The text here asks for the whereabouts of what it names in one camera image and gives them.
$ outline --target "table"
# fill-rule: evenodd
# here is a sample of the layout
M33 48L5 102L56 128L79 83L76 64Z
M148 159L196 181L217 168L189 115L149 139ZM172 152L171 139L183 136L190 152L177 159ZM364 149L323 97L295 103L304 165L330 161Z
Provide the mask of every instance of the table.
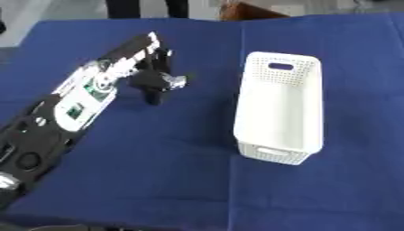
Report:
M182 230L402 230L404 14L256 22L38 24L0 78L0 121L77 65L156 30L193 83L162 106L123 86L62 164L7 216ZM325 147L298 167L246 159L232 135L251 51L322 60Z

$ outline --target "gray floor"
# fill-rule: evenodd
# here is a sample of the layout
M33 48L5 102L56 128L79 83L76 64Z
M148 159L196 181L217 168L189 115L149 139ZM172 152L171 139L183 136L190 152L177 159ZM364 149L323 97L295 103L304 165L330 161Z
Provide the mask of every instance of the gray floor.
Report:
M189 0L190 17L215 20L218 6L232 0ZM387 0L375 4L370 0L244 0L289 15L345 14L404 11L404 1ZM8 26L0 36L1 47L13 47L23 40L34 24L49 19L106 18L104 0L0 0L2 18ZM167 15L163 0L142 0L142 17Z

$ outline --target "white plastic basket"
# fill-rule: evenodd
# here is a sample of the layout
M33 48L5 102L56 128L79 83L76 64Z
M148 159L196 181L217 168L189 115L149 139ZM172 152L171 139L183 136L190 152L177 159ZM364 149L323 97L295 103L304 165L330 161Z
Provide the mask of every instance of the white plastic basket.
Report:
M245 63L234 123L240 152L301 164L323 147L321 63L309 56L253 52Z

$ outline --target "robotic arm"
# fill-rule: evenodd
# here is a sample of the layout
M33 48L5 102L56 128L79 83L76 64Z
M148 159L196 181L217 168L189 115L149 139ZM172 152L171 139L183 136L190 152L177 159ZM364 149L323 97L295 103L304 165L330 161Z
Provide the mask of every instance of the robotic arm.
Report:
M29 192L72 150L115 99L120 79L140 89L151 105L158 105L166 92L185 87L185 76L170 75L171 54L156 33L136 36L76 69L0 129L0 208Z

